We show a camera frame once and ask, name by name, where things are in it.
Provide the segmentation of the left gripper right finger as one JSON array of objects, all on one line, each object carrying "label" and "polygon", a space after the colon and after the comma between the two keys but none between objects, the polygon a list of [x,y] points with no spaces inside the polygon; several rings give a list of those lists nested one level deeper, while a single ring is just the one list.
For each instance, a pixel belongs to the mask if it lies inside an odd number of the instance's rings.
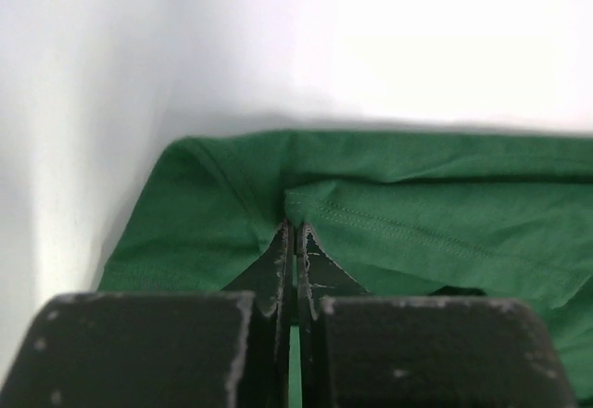
[{"label": "left gripper right finger", "polygon": [[306,407],[574,407],[549,332],[514,299],[371,294],[296,232]]}]

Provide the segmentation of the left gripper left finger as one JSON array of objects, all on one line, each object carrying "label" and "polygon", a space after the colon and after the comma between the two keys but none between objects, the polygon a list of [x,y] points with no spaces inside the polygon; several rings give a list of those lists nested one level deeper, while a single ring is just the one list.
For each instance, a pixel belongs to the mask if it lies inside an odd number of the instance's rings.
[{"label": "left gripper left finger", "polygon": [[32,321],[5,407],[285,407],[293,230],[219,292],[70,293]]}]

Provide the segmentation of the green t shirt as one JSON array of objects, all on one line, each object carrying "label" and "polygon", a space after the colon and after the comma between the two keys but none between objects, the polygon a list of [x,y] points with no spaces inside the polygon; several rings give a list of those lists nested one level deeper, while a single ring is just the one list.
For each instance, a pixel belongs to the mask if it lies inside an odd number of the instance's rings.
[{"label": "green t shirt", "polygon": [[99,287],[219,290],[284,222],[377,295],[530,303],[592,403],[592,142],[486,134],[186,137],[160,155]]}]

